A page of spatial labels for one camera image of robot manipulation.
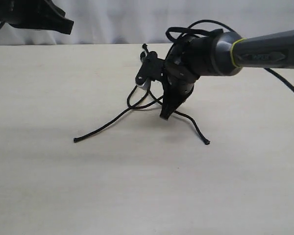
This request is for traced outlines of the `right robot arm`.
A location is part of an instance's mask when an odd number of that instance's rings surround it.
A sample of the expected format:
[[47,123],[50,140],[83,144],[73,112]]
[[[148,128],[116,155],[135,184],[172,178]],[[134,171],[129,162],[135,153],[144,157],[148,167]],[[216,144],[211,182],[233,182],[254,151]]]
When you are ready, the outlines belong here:
[[235,31],[170,27],[166,37],[173,45],[164,60],[163,119],[192,94],[202,76],[234,76],[245,67],[274,75],[273,69],[294,69],[294,30],[246,39]]

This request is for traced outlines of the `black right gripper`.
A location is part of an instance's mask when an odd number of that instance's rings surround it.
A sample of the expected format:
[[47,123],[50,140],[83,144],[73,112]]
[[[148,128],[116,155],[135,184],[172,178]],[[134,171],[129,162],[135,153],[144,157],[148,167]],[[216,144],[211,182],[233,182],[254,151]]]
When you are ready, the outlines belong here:
[[164,97],[159,117],[168,120],[174,111],[193,93],[194,85],[194,83],[187,83],[181,79],[165,79],[163,83]]

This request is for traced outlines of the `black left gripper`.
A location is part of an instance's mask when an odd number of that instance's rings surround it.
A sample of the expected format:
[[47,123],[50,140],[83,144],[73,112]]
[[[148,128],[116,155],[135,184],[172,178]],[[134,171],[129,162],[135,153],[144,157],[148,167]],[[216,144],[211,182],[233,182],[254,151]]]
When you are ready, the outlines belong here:
[[70,35],[74,21],[51,0],[0,0],[0,22],[14,28],[51,30]]

